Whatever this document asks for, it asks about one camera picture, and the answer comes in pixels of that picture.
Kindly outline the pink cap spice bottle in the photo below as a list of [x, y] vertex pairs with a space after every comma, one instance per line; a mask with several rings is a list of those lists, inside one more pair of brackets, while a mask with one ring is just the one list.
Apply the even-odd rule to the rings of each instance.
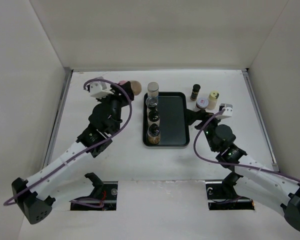
[[135, 80], [122, 80], [122, 81], [130, 81], [131, 82], [131, 88], [134, 93], [134, 96], [138, 96], [142, 91], [142, 85], [139, 81]]

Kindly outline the silver lid grain bottle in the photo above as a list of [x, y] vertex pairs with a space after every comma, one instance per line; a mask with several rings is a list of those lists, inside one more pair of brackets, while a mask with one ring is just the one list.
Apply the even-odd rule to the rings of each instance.
[[150, 82], [147, 85], [147, 97], [148, 98], [158, 98], [159, 96], [159, 84], [157, 82]]

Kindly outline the clear top pepper grinder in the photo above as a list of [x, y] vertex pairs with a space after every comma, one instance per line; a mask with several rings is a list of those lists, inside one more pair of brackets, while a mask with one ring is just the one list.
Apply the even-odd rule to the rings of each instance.
[[156, 97], [148, 97], [145, 101], [145, 104], [148, 109], [155, 109], [158, 106], [158, 99]]

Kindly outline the black lid bottle front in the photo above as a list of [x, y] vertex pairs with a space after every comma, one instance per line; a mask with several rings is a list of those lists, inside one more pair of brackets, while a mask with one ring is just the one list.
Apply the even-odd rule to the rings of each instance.
[[160, 114], [157, 109], [152, 109], [148, 112], [147, 114], [147, 125], [148, 127], [152, 125], [157, 125], [158, 127], [160, 126]]

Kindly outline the black lid bottle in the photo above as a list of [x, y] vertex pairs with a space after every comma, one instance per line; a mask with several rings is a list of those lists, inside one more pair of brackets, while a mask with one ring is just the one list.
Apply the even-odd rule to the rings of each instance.
[[147, 125], [148, 127], [152, 125], [157, 125], [158, 127], [160, 126], [160, 114], [157, 109], [152, 109], [148, 112], [147, 114]]
[[157, 145], [161, 141], [161, 129], [156, 123], [153, 123], [148, 127], [147, 139], [151, 145]]

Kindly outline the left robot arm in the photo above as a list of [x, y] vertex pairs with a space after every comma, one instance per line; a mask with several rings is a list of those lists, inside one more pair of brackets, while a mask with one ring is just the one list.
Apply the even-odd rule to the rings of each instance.
[[84, 83], [84, 90], [97, 104], [89, 116], [87, 128], [55, 161], [27, 179], [18, 177], [11, 184], [13, 201], [31, 225], [44, 220], [59, 203], [70, 202], [93, 209], [102, 209], [107, 192], [103, 181], [93, 172], [76, 182], [62, 184], [88, 157], [96, 158], [127, 123], [121, 119], [122, 108], [131, 106], [142, 91], [138, 81], [94, 78]]

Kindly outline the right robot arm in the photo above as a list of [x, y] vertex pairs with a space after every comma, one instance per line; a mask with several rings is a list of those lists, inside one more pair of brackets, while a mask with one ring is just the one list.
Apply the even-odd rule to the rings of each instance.
[[228, 198], [236, 195], [252, 199], [281, 215], [300, 232], [300, 179], [266, 168], [235, 145], [232, 129], [221, 124], [231, 116], [231, 109], [221, 107], [215, 114], [205, 110], [186, 109], [185, 122], [204, 134], [212, 152], [216, 152], [214, 164], [230, 171], [222, 181], [222, 192]]

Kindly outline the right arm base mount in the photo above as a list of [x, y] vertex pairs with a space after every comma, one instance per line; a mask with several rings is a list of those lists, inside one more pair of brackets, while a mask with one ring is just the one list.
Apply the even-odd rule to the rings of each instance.
[[223, 180], [208, 180], [205, 182], [208, 209], [210, 211], [255, 210], [254, 201], [239, 196], [234, 190], [240, 176], [230, 173]]

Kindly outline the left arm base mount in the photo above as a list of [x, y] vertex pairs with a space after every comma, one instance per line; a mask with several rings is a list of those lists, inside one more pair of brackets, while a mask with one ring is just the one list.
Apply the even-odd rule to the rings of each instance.
[[102, 181], [95, 173], [84, 175], [92, 183], [89, 195], [81, 196], [70, 204], [71, 211], [116, 211], [119, 183]]

